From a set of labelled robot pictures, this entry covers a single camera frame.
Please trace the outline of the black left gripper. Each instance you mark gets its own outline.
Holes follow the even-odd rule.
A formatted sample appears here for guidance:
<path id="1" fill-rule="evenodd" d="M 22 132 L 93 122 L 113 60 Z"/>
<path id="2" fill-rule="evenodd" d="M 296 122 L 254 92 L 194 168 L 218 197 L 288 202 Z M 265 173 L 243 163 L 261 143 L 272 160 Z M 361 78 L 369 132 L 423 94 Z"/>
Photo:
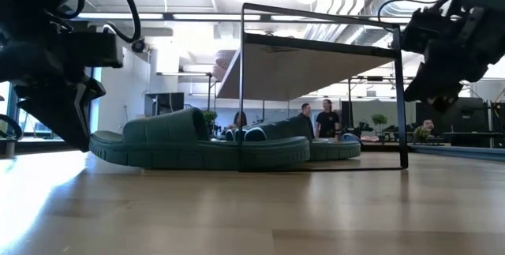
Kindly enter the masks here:
<path id="1" fill-rule="evenodd" d="M 70 146 L 87 151 L 94 99 L 106 94 L 87 68 L 106 65 L 106 34 L 54 21 L 1 23 L 1 80 L 17 105 Z"/>

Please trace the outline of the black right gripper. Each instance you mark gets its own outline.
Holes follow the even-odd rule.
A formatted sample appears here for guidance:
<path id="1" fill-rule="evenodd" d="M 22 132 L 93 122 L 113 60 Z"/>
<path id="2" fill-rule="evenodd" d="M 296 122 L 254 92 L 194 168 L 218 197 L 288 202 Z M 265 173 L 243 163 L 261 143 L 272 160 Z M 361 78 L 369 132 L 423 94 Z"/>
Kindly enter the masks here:
<path id="1" fill-rule="evenodd" d="M 456 17 L 438 39 L 428 42 L 421 63 L 404 91 L 405 101 L 426 101 L 445 113 L 461 81 L 479 81 L 504 56 L 504 0 L 451 0 L 446 16 Z"/>

